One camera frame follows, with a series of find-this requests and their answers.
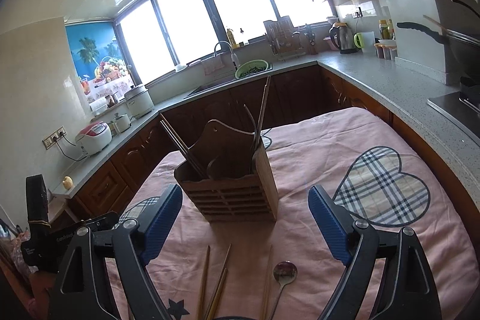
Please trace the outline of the metal utensil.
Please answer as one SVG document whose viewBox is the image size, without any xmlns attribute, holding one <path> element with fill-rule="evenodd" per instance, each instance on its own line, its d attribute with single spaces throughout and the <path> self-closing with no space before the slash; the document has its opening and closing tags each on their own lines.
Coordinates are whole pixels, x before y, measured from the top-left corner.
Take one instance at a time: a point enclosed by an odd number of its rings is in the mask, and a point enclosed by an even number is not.
<svg viewBox="0 0 480 320">
<path fill-rule="evenodd" d="M 251 151 L 252 151 L 252 153 L 254 153 L 254 152 L 256 152 L 257 144 L 258 144 L 258 140 L 257 140 L 258 139 L 258 127 L 257 127 L 257 123 L 256 123 L 251 111 L 249 110 L 249 108 L 247 107 L 246 104 L 243 104 L 243 108 L 246 111 L 247 118 L 249 119 L 250 126 L 251 126 L 252 131 L 253 131 L 253 141 L 252 141 L 252 144 L 251 144 Z"/>
</svg>

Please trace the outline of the chrome kitchen faucet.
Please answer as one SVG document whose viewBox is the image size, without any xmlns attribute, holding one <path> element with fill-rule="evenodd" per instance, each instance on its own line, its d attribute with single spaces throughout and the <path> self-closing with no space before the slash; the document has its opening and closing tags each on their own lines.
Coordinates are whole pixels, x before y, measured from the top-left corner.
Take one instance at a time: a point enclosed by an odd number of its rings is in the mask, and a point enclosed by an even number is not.
<svg viewBox="0 0 480 320">
<path fill-rule="evenodd" d="M 221 49 L 221 56 L 229 56 L 235 71 L 239 68 L 239 58 L 233 51 L 233 46 L 227 40 L 219 40 L 214 46 L 214 56 L 217 56 L 217 47 Z"/>
</svg>

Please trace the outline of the yellow fruit on counter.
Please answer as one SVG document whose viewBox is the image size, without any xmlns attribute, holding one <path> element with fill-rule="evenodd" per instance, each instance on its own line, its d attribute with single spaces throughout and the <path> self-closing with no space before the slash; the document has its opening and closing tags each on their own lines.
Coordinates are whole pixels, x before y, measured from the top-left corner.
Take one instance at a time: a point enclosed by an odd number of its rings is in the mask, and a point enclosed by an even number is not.
<svg viewBox="0 0 480 320">
<path fill-rule="evenodd" d="M 66 190 L 70 190 L 74 186 L 72 178 L 66 175 L 62 181 L 62 185 Z"/>
</svg>

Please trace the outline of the red white rice cooker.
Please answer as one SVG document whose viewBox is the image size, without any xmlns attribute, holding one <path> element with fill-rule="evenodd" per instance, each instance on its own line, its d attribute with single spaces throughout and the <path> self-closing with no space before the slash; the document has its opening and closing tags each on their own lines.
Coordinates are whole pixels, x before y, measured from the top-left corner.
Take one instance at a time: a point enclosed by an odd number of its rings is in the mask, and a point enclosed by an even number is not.
<svg viewBox="0 0 480 320">
<path fill-rule="evenodd" d="M 103 121 L 89 124 L 75 138 L 76 146 L 87 156 L 93 156 L 101 152 L 111 141 L 112 131 Z"/>
</svg>

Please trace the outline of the wooden chopstick on table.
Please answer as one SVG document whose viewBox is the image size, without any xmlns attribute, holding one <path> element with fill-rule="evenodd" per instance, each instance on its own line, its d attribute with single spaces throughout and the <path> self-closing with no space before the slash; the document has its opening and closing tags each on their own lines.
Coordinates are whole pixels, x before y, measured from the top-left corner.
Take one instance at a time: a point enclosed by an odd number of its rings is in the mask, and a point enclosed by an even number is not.
<svg viewBox="0 0 480 320">
<path fill-rule="evenodd" d="M 210 251 L 211 251 L 211 247 L 208 246 L 206 250 L 204 262 L 203 262 L 203 267 L 202 267 L 203 270 L 202 270 L 202 276 L 200 280 L 199 297 L 197 302 L 197 313 L 195 318 L 196 320 L 203 319 L 203 306 L 205 301 L 206 286 L 208 282 L 208 266 L 209 266 L 209 260 L 210 260 Z"/>
<path fill-rule="evenodd" d="M 230 244 L 228 246 L 228 249 L 227 249 L 226 255 L 224 257 L 223 264 L 222 264 L 220 276 L 219 276 L 219 278 L 216 282 L 214 292 L 213 292 L 213 294 L 211 296 L 211 299 L 208 303 L 206 313 L 203 316 L 204 319 L 213 319 L 213 316 L 216 313 L 216 308 L 217 308 L 218 302 L 221 299 L 221 294 L 222 294 L 222 290 L 223 290 L 223 287 L 224 287 L 224 281 L 226 280 L 226 275 L 227 275 L 227 271 L 228 271 L 227 270 L 227 265 L 228 265 L 228 261 L 229 261 L 229 258 L 230 258 L 231 248 L 232 248 L 232 244 Z"/>
</svg>

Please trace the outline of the steel spoon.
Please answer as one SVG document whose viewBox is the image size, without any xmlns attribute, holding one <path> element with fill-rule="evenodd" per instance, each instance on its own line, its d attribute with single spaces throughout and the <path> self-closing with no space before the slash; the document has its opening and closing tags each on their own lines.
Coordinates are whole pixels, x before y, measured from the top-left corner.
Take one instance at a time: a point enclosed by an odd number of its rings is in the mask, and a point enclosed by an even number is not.
<svg viewBox="0 0 480 320">
<path fill-rule="evenodd" d="M 272 309 L 270 310 L 268 320 L 272 320 L 275 312 L 278 307 L 279 300 L 281 299 L 281 294 L 284 290 L 284 288 L 295 282 L 297 275 L 298 275 L 298 269 L 295 266 L 295 264 L 291 261 L 282 261 L 276 264 L 274 267 L 273 271 L 273 277 L 274 279 L 278 282 L 279 284 L 279 290 L 277 293 L 277 296 L 275 298 L 275 302 L 272 306 Z"/>
</svg>

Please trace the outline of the small white pot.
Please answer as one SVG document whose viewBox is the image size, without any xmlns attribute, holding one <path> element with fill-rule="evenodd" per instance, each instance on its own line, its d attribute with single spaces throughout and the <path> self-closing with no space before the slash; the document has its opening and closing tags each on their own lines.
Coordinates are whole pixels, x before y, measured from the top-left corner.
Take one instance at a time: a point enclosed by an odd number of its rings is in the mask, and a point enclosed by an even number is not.
<svg viewBox="0 0 480 320">
<path fill-rule="evenodd" d="M 127 131 L 131 127 L 131 120 L 127 114 L 120 115 L 115 113 L 113 127 L 117 134 Z"/>
</svg>

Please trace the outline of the chopstick in holder left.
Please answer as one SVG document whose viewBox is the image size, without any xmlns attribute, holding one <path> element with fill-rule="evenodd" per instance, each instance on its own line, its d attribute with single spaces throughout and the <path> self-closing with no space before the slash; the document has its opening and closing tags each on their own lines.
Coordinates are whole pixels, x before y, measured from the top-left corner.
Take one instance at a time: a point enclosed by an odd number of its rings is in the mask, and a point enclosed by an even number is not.
<svg viewBox="0 0 480 320">
<path fill-rule="evenodd" d="M 176 146 L 176 148 L 181 152 L 182 156 L 185 160 L 190 163 L 193 169 L 197 172 L 201 179 L 207 178 L 207 172 L 201 166 L 198 159 L 191 153 L 189 147 L 185 144 L 182 138 L 176 133 L 173 129 L 172 125 L 168 122 L 168 120 L 164 117 L 162 113 L 160 113 L 160 124 L 162 125 L 163 129 L 167 132 L 168 136 Z"/>
</svg>

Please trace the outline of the chopstick in holder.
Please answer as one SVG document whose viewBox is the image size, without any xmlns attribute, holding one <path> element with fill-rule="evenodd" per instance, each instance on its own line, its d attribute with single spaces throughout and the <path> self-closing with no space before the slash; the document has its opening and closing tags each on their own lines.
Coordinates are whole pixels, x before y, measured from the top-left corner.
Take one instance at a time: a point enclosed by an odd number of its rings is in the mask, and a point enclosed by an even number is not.
<svg viewBox="0 0 480 320">
<path fill-rule="evenodd" d="M 162 113 L 160 113 L 160 124 L 162 125 L 163 129 L 167 132 L 168 136 L 176 146 L 176 148 L 181 152 L 182 156 L 185 160 L 190 163 L 193 169 L 197 172 L 201 179 L 207 178 L 207 172 L 201 166 L 198 159 L 191 153 L 189 147 L 185 144 L 182 138 L 176 133 L 173 129 L 172 125 L 168 122 L 168 120 L 164 117 Z"/>
<path fill-rule="evenodd" d="M 260 109 L 259 109 L 260 113 L 259 113 L 259 118 L 257 120 L 256 132 L 255 132 L 253 145 L 252 145 L 253 152 L 256 152 L 256 149 L 258 149 L 259 145 L 260 145 L 260 133 L 261 133 L 261 129 L 262 129 L 263 122 L 264 122 L 264 113 L 265 113 L 265 110 L 266 110 L 270 84 L 271 84 L 271 77 L 268 76 L 267 79 L 266 79 L 266 83 L 264 85 L 264 92 L 263 92 L 262 101 L 261 101 L 261 105 L 260 105 Z"/>
</svg>

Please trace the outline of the white slow cooker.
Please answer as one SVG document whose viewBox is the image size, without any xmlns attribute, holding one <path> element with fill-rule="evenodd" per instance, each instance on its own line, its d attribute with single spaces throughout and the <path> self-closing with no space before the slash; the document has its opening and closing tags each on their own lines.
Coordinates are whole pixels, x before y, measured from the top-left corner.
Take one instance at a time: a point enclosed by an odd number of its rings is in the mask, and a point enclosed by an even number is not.
<svg viewBox="0 0 480 320">
<path fill-rule="evenodd" d="M 154 109 L 151 95 L 145 85 L 133 86 L 124 95 L 128 110 L 134 118 L 143 117 Z"/>
</svg>

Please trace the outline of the fruit poster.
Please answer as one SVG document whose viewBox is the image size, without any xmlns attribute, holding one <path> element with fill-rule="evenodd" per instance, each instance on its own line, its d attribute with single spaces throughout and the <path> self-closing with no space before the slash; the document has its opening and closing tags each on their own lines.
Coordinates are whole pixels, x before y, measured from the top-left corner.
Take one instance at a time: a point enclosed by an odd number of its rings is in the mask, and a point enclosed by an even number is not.
<svg viewBox="0 0 480 320">
<path fill-rule="evenodd" d="M 112 23 L 78 23 L 65 27 L 72 61 L 89 103 L 106 96 L 122 100 L 134 82 Z"/>
</svg>

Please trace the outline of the wooden utensil holder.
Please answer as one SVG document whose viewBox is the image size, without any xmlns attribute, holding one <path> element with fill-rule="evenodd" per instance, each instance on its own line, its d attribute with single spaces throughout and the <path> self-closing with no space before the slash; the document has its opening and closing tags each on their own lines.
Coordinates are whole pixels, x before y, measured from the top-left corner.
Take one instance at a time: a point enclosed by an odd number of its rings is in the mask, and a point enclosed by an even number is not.
<svg viewBox="0 0 480 320">
<path fill-rule="evenodd" d="M 174 178 L 208 222 L 277 220 L 277 186 L 264 143 L 255 133 L 212 119 L 189 151 L 206 176 L 185 161 Z"/>
</svg>

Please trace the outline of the gas stove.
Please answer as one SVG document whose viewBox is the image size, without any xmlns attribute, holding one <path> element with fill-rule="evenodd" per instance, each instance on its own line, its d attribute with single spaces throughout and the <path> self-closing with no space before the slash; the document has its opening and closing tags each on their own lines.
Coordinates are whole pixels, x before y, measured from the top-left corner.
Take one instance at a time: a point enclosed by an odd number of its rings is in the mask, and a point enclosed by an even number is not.
<svg viewBox="0 0 480 320">
<path fill-rule="evenodd" d="M 427 104 L 458 126 L 479 145 L 479 82 L 462 76 L 458 92 L 429 98 Z"/>
</svg>

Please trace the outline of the chopstick in holder right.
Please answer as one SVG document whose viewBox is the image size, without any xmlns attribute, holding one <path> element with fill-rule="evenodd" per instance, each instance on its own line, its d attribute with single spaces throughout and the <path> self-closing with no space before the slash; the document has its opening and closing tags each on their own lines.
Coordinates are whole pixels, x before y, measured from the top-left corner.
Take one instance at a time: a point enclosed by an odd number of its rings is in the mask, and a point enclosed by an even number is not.
<svg viewBox="0 0 480 320">
<path fill-rule="evenodd" d="M 260 133 L 261 133 L 261 129 L 262 129 L 263 122 L 264 122 L 264 113 L 265 113 L 265 110 L 266 110 L 270 84 L 271 84 L 271 77 L 268 76 L 267 79 L 266 79 L 266 83 L 264 85 L 264 92 L 263 92 L 262 101 L 261 101 L 261 105 L 260 105 L 260 109 L 259 109 L 260 113 L 259 113 L 259 118 L 257 120 L 256 132 L 255 132 L 253 145 L 252 145 L 253 152 L 256 152 L 256 149 L 258 149 L 259 145 L 260 145 Z"/>
</svg>

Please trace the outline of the electric kettle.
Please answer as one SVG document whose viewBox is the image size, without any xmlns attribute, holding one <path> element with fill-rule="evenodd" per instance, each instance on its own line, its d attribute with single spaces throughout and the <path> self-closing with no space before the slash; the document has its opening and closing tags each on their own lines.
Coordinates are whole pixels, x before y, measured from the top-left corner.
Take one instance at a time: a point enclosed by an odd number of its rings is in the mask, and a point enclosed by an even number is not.
<svg viewBox="0 0 480 320">
<path fill-rule="evenodd" d="M 341 54 L 354 54 L 360 50 L 354 43 L 352 29 L 346 23 L 333 23 L 329 29 L 329 37 Z"/>
</svg>

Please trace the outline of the green colander basin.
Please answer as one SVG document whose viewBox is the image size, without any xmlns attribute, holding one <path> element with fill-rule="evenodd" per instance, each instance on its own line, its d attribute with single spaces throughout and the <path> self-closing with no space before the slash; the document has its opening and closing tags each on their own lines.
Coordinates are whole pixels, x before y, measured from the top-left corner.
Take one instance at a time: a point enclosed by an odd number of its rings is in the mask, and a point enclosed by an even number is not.
<svg viewBox="0 0 480 320">
<path fill-rule="evenodd" d="M 237 71 L 235 71 L 235 78 L 242 79 L 250 75 L 267 71 L 269 68 L 268 62 L 262 59 L 255 59 L 241 65 Z"/>
</svg>

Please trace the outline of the dish drying rack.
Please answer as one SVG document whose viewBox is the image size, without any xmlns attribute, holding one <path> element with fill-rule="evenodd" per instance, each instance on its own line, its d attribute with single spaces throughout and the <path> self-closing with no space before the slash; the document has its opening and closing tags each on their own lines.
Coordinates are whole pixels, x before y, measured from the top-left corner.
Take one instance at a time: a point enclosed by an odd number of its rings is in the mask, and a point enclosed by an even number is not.
<svg viewBox="0 0 480 320">
<path fill-rule="evenodd" d="M 306 49 L 301 42 L 301 33 L 293 25 L 288 15 L 279 20 L 264 21 L 268 44 L 278 60 L 286 60 L 305 55 Z"/>
</svg>

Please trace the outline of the wall power socket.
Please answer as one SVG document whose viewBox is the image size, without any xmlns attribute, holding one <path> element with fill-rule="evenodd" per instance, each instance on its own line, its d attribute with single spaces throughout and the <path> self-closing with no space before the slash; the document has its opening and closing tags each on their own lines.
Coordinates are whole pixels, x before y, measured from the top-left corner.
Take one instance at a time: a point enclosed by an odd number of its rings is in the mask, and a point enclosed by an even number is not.
<svg viewBox="0 0 480 320">
<path fill-rule="evenodd" d="M 64 127 L 60 127 L 59 129 L 51 133 L 48 137 L 44 138 L 42 140 L 42 143 L 45 149 L 48 150 L 54 143 L 64 139 L 66 135 L 67 135 L 66 129 Z"/>
</svg>

